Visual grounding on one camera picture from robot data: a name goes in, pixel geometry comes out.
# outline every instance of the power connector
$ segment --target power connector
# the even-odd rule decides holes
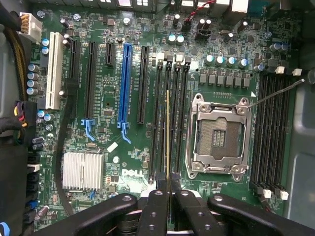
[[[43,23],[36,19],[32,14],[26,12],[20,12],[20,18],[22,25],[19,34],[34,43],[40,43]]]

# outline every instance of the white pci slot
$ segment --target white pci slot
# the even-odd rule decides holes
[[[61,77],[63,68],[63,36],[50,33],[50,47],[47,70],[46,109],[59,110]]]

